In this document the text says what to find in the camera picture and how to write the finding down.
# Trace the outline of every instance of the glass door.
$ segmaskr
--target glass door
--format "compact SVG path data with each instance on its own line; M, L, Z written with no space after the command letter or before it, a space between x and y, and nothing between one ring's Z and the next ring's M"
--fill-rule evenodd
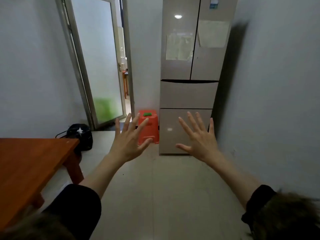
M114 0L64 0L94 129L126 117Z

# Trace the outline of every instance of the black bag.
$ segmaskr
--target black bag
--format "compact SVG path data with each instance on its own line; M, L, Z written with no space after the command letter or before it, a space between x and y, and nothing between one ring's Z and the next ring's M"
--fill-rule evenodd
M68 130L59 133L58 135L65 133L65 136L62 136L60 138L73 138L73 139L79 139L80 143L76 146L74 149L74 153L78 156L81 156L81 151L89 151L92 148L93 139L92 139L92 133L86 124L73 124L69 127Z

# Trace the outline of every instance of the black sleeve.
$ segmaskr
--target black sleeve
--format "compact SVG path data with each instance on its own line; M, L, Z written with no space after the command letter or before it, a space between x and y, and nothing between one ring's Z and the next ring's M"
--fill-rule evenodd
M250 226L252 230L253 216L276 194L276 192L267 185L261 185L257 188L250 200L247 202L246 213L242 215L241 220Z
M77 240L89 240L101 216L101 201L94 190L70 184L44 212L58 216Z

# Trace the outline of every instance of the right hand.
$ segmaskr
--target right hand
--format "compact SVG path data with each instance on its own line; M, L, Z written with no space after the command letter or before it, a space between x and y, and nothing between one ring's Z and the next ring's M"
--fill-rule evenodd
M194 132L186 124L186 122L179 117L179 123L184 131L190 137L191 145L176 144L176 147L189 153L191 156L205 162L209 166L214 166L219 159L222 158L222 154L218 149L218 143L214 136L214 121L210 118L209 132L202 122L200 114L196 114L198 124L193 118L192 114L188 112L188 119L194 129Z

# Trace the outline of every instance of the frosted glass panel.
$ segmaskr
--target frosted glass panel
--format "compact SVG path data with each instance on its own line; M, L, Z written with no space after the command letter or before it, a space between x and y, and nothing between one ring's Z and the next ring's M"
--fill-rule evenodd
M123 114L111 5L71 0L98 122Z

